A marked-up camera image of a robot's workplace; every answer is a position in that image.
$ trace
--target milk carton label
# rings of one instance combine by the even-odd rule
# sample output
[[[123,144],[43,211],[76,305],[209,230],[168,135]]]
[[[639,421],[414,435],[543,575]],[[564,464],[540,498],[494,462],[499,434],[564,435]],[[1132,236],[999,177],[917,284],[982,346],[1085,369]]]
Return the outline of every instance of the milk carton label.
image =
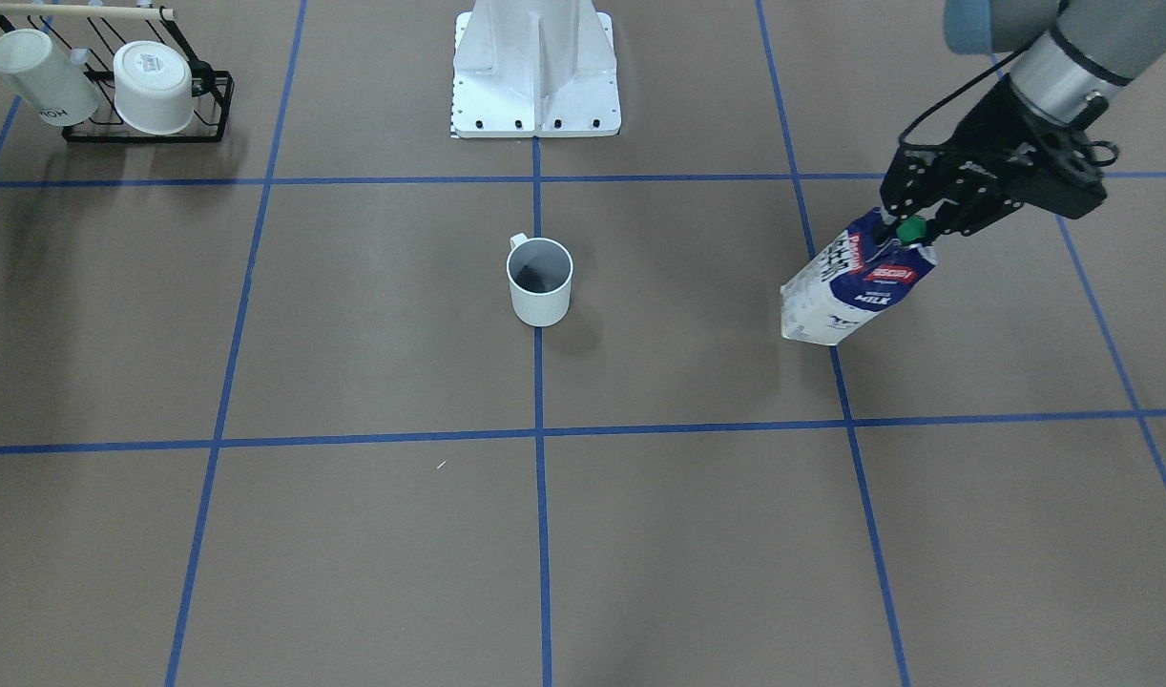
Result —
[[[782,336],[836,346],[871,317],[905,299],[937,264],[935,251],[888,239],[876,246],[880,210],[850,224],[782,293]]]

